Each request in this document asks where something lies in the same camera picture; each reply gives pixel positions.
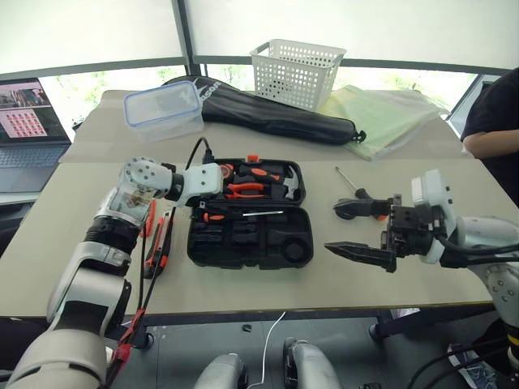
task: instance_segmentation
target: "light green bag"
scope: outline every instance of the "light green bag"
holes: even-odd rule
[[[363,91],[351,85],[332,92],[318,112],[349,119],[365,131],[364,142],[345,146],[368,160],[393,150],[392,144],[400,147],[415,130],[448,113],[418,91]]]

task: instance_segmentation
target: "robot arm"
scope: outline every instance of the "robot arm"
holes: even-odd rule
[[[381,249],[356,242],[327,243],[333,253],[356,262],[397,269],[397,257],[418,254],[424,263],[466,267],[491,294],[507,327],[508,359],[519,378],[519,228],[494,217],[455,217],[450,188],[432,170],[412,181],[414,207],[402,207],[400,195],[386,204],[387,231]]]
[[[102,387],[103,338],[124,316],[131,293],[124,276],[152,199],[181,207],[193,197],[221,192],[222,182],[214,163],[176,172],[143,156],[129,159],[50,296],[49,330],[29,346],[7,387]]]

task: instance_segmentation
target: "white plastic basket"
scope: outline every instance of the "white plastic basket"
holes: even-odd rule
[[[268,49],[268,56],[262,54]],[[255,94],[315,111],[330,95],[346,50],[272,39],[251,51]]]

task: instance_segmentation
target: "laptop keyboard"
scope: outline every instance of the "laptop keyboard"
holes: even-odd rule
[[[0,169],[48,168],[58,163],[67,147],[0,148]]]

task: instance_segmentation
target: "black shirt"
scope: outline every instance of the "black shirt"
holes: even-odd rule
[[[470,109],[461,135],[519,128],[519,67],[483,91]],[[496,181],[519,207],[519,152],[481,159]]]

